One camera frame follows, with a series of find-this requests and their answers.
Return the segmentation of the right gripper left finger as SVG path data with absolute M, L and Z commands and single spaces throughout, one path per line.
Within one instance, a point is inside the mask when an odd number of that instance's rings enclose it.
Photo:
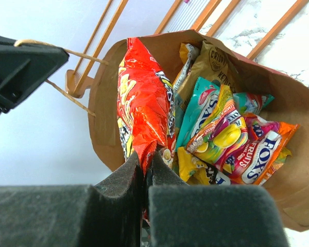
M 140 246 L 136 154 L 97 185 L 0 186 L 0 246 Z

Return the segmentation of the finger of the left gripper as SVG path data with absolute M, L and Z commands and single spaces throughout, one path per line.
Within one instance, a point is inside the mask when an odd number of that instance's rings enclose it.
M 69 59 L 60 47 L 15 42 L 0 36 L 0 114 L 16 108 Z

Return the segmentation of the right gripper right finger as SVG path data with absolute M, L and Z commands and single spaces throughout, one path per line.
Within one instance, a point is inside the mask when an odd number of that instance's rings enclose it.
M 273 198 L 253 185 L 188 185 L 156 154 L 148 189 L 152 246 L 288 246 Z

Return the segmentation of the orange Fox's fruits candy bag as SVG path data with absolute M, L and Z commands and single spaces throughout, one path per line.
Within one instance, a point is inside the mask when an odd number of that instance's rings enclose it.
M 218 103 L 186 145 L 188 152 L 215 166 L 238 184 L 260 185 L 299 125 L 241 115 L 227 85 L 219 90 Z

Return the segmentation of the red snack packet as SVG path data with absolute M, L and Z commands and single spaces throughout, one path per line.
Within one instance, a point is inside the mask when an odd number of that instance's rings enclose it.
M 146 173 L 160 151 L 168 167 L 175 155 L 175 103 L 170 80 L 139 38 L 127 39 L 118 67 L 117 124 L 124 153 Z

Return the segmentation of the teal Fox's candy bag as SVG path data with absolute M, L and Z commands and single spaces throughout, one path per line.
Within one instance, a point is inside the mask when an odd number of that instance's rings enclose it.
M 176 148 L 186 146 L 189 140 L 199 132 L 201 125 L 211 115 L 218 103 L 220 84 L 198 77 L 193 94 L 185 110 Z M 270 94 L 258 95 L 248 92 L 234 93 L 233 99 L 239 113 L 259 114 L 274 97 Z

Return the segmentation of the gold crispy chips bag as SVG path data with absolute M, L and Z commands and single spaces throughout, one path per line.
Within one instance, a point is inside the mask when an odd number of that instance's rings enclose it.
M 241 90 L 237 71 L 228 55 L 212 43 L 204 40 L 201 49 L 182 43 L 180 58 L 184 60 L 183 67 L 173 82 L 176 105 L 188 103 L 198 77 L 218 85 L 228 85 L 234 93 Z

